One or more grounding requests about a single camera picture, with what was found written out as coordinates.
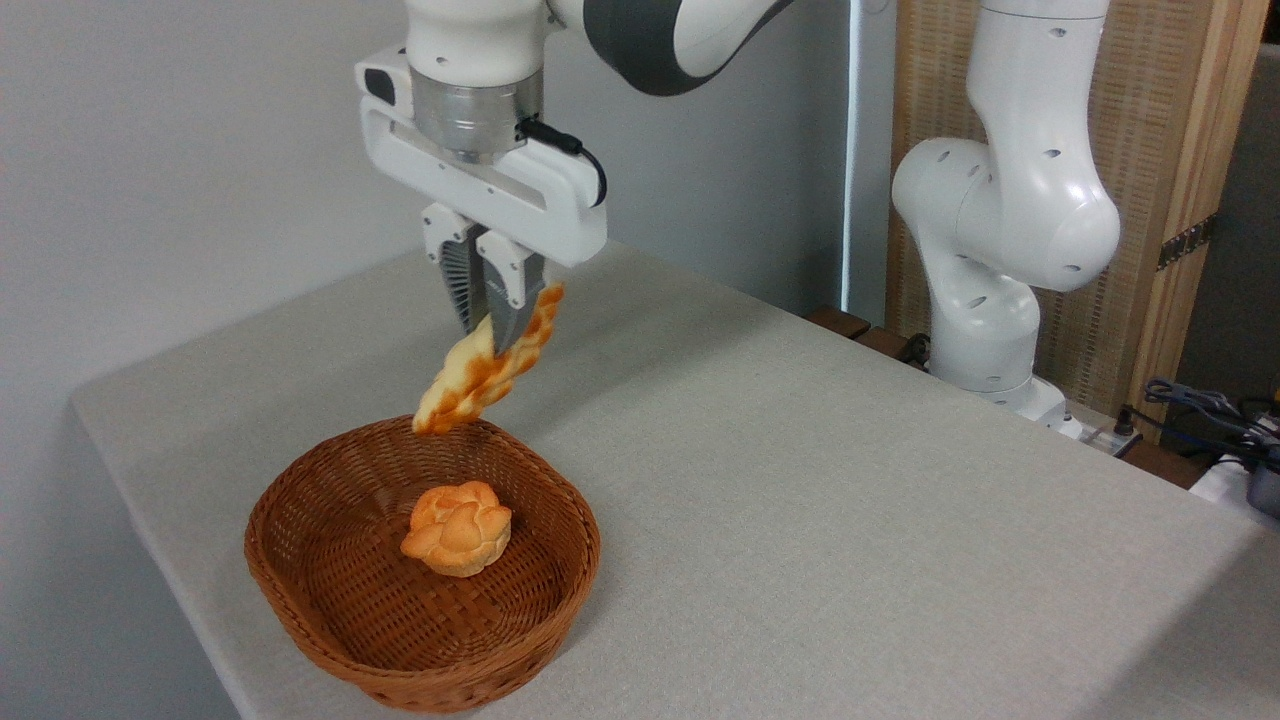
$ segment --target white wall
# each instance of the white wall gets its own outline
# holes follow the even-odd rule
[[[549,117],[611,168],[612,234],[835,301],[846,13],[805,0],[671,100],[554,38]],[[233,716],[67,398],[416,246],[351,70],[401,4],[10,0],[0,32],[0,717]]]

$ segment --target table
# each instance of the table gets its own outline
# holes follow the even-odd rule
[[[467,717],[1280,717],[1275,534],[626,247],[566,274],[486,418],[581,489],[600,574],[556,661]],[[74,395],[244,717],[406,717],[292,646],[242,533],[460,334],[413,254]]]

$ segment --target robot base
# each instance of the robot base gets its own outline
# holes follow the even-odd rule
[[[1011,391],[975,392],[974,395],[1012,410],[1051,430],[1057,430],[1071,439],[1080,439],[1084,433],[1084,425],[1071,418],[1068,411],[1062,391],[1036,375]]]

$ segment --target wooden panel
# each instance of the wooden panel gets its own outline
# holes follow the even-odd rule
[[[1215,164],[1211,156],[1222,146],[1222,128],[1239,118],[1239,106],[1233,114],[1224,105],[1221,115],[1217,108],[1206,114],[1206,108],[1229,81],[1235,82],[1240,68],[1215,59],[1220,47],[1234,51],[1234,41],[1222,37],[1242,35],[1240,28],[1263,5],[1265,0],[1111,3],[1089,123],[1098,173],[1120,208],[1120,249],[1089,286],[1068,295],[1037,291],[1044,318],[1037,373],[1094,410],[1114,414],[1128,398],[1148,319],[1161,325],[1161,315],[1148,311],[1160,246],[1203,219],[1169,231],[1178,225],[1172,218],[1194,214],[1184,213],[1180,199],[1212,196],[1211,202],[1196,208],[1207,206],[1204,215],[1216,208],[1222,163]],[[929,137],[983,140],[964,90],[977,3],[902,0],[899,18],[895,163]],[[1261,15],[1256,27],[1261,31]],[[1208,54],[1201,53],[1204,47]],[[1189,138],[1201,143],[1198,150],[1184,151]],[[1206,161],[1188,164],[1192,158]],[[1161,292],[1180,297],[1189,275],[1181,275],[1180,283],[1170,279],[1164,281]],[[887,325],[900,334],[928,332],[923,269],[896,214],[887,286]],[[1175,334],[1185,334],[1185,327]]]
[[[1174,205],[1165,223],[1166,237],[1217,210],[1266,13],[1263,0],[1213,4],[1188,110],[1190,122],[1178,164]],[[1142,388],[1152,377],[1178,374],[1206,255],[1207,249],[1202,247],[1156,273],[1128,392],[1129,402],[1155,418],[1164,419],[1165,406],[1143,402]]]

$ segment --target black cable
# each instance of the black cable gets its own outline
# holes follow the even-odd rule
[[[604,174],[604,165],[595,159],[595,155],[591,155],[590,150],[584,147],[582,156],[586,158],[588,163],[595,165],[595,174],[600,178],[600,192],[595,196],[595,205],[591,205],[591,208],[599,208],[600,202],[604,202],[604,197],[609,193],[609,178]]]
[[[1184,432],[1174,429],[1172,427],[1170,427],[1170,425],[1167,425],[1165,423],[1161,423],[1160,420],[1157,420],[1157,419],[1155,419],[1155,418],[1152,418],[1149,415],[1143,414],[1140,410],[1138,410],[1137,407],[1133,407],[1132,405],[1125,405],[1124,409],[1129,410],[1129,413],[1132,413],[1134,418],[1138,418],[1139,420],[1147,423],[1148,425],[1152,425],[1155,428],[1160,428],[1161,430],[1164,430],[1164,432],[1166,432],[1166,433],[1169,433],[1169,434],[1171,434],[1171,436],[1174,436],[1174,437],[1176,437],[1176,438],[1179,438],[1179,439],[1181,439],[1184,442],[1189,442],[1192,445],[1198,445],[1201,447],[1207,447],[1210,450],[1216,450],[1219,452],[1225,452],[1225,454],[1235,455],[1238,457],[1243,457],[1245,460],[1252,460],[1254,462],[1262,462],[1262,464],[1266,464],[1268,468],[1276,469],[1272,465],[1275,462],[1275,460],[1272,459],[1271,454],[1253,452],[1249,448],[1247,448],[1244,446],[1240,446],[1240,445],[1229,443],[1229,442],[1220,442],[1220,441],[1215,441],[1215,439],[1207,439],[1207,438],[1202,438],[1202,437],[1187,434]]]
[[[581,140],[568,135],[567,132],[561,132],[538,118],[521,120],[520,132],[529,138],[545,142],[561,152],[566,152],[575,158],[585,158],[588,163],[591,163],[591,167],[595,168],[595,174],[599,178],[600,188],[595,195],[595,205],[591,205],[591,208],[599,208],[600,202],[604,202],[604,196],[609,192],[609,178],[604,174],[604,165],[595,159],[595,155],[591,155],[591,152],[582,146]]]

